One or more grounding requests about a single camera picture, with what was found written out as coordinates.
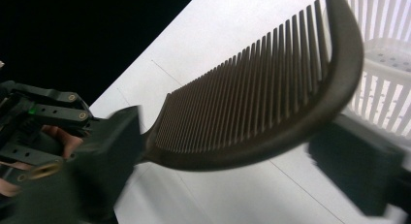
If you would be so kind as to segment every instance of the finger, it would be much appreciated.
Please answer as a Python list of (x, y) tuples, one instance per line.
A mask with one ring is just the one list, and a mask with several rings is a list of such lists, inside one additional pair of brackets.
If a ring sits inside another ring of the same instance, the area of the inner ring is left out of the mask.
[(46, 134), (48, 134), (49, 136), (55, 138), (57, 135), (57, 131), (58, 131), (58, 127), (57, 126), (52, 126), (52, 125), (44, 125), (42, 128), (42, 131), (45, 132)]
[(82, 144), (82, 139), (75, 137), (57, 126), (45, 125), (43, 132), (49, 136), (56, 138), (64, 145), (63, 158), (67, 159), (73, 151)]
[(69, 158), (73, 151), (82, 144), (82, 139), (75, 137), (61, 128), (56, 132), (56, 139), (64, 144), (63, 158)]
[(18, 193), (19, 187), (0, 178), (0, 193), (6, 197), (13, 197)]
[[(29, 170), (29, 169), (32, 168), (31, 165), (21, 163), (21, 162), (15, 162), (13, 164), (0, 162), (0, 164), (4, 164), (4, 165), (14, 167), (14, 168), (17, 168), (17, 169), (21, 169), (21, 170)], [(19, 186), (11, 184), (8, 181), (0, 178), (0, 194), (4, 195), (6, 197), (13, 197), (18, 193), (19, 189), (20, 189)]]
[(73, 151), (75, 151), (75, 149), (81, 144), (81, 138), (71, 136), (71, 139), (64, 145), (63, 158), (69, 158)]

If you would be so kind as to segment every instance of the white plastic basket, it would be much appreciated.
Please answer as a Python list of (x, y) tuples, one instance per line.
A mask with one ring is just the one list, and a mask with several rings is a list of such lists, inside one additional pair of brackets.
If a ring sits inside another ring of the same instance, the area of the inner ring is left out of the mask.
[(363, 79), (345, 114), (411, 145), (411, 0), (347, 0), (364, 39)]

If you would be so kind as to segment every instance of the robotic arm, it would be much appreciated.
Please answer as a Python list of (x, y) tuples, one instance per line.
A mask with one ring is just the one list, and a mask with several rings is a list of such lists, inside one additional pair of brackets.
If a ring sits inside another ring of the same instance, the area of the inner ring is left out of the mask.
[[(0, 101), (0, 161), (33, 166), (23, 171), (0, 165), (0, 177), (22, 188), (0, 204), (4, 223), (112, 219), (112, 208), (143, 153), (142, 136), (136, 134), (138, 108), (96, 118), (76, 93), (13, 81), (1, 84)], [(81, 137), (83, 144), (65, 160), (63, 145), (42, 132), (44, 125)]]

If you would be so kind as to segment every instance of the comb teeth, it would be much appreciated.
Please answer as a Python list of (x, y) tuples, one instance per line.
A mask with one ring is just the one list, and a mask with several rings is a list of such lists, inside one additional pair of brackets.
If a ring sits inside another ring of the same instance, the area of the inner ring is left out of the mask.
[(280, 128), (328, 74), (320, 2), (170, 96), (158, 147), (196, 153)]

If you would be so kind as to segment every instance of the black comb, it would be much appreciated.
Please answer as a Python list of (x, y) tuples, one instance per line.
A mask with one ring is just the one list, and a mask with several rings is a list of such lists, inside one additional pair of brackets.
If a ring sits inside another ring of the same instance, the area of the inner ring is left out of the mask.
[(145, 134), (145, 158), (181, 170), (218, 170), (296, 146), (348, 103), (363, 46), (345, 0), (327, 0), (332, 59), (320, 2), (238, 55), (169, 94)]

